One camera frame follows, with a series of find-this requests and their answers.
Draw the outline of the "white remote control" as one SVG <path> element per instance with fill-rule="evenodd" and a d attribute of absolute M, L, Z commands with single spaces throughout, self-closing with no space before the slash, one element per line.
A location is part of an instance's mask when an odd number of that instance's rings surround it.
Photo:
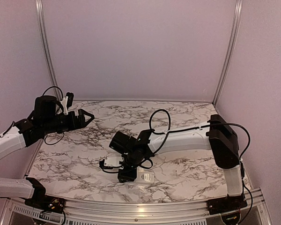
<path fill-rule="evenodd" d="M 135 179 L 135 182 L 144 184 L 154 183 L 154 181 L 155 176 L 153 172 L 138 172 Z"/>

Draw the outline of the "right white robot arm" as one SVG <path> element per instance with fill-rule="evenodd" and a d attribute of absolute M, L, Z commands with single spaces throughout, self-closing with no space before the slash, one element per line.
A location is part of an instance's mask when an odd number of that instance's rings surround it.
<path fill-rule="evenodd" d="M 244 177 L 238 137 L 232 127 L 232 123 L 226 123 L 220 115 L 213 114 L 210 120 L 195 127 L 163 132 L 150 128 L 142 130 L 137 138 L 118 131 L 109 147 L 120 156 L 107 157 L 100 166 L 103 169 L 118 169 L 120 182 L 132 182 L 136 179 L 136 168 L 158 153 L 211 150 L 227 184 L 228 196 L 224 197 L 222 205 L 232 210 L 241 202 Z"/>

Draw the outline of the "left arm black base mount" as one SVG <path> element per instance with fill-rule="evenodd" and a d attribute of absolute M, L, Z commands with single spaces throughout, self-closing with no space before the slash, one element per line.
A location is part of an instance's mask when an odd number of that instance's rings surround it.
<path fill-rule="evenodd" d="M 25 205 L 37 208 L 44 212 L 55 212 L 62 214 L 65 206 L 65 199 L 60 197 L 54 197 L 45 195 L 43 199 L 25 199 Z"/>

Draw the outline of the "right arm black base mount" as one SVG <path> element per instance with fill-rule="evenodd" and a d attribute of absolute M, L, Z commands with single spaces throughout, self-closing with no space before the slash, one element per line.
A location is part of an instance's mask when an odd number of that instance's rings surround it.
<path fill-rule="evenodd" d="M 210 215 L 221 214 L 247 207 L 247 201 L 243 196 L 226 196 L 207 200 L 207 208 Z"/>

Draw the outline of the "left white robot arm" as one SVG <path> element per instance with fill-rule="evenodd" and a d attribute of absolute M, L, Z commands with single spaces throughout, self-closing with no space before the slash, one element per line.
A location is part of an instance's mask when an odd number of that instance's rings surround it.
<path fill-rule="evenodd" d="M 73 97 L 73 93 L 67 93 L 61 101 L 55 96 L 37 97 L 29 117 L 12 123 L 0 134 L 0 160 L 33 145 L 48 134 L 85 128 L 95 117 L 83 109 L 79 109 L 77 114 L 69 111 Z M 45 193 L 45 187 L 34 178 L 0 178 L 0 198 L 31 199 L 39 208 L 45 209 L 50 204 L 50 198 Z"/>

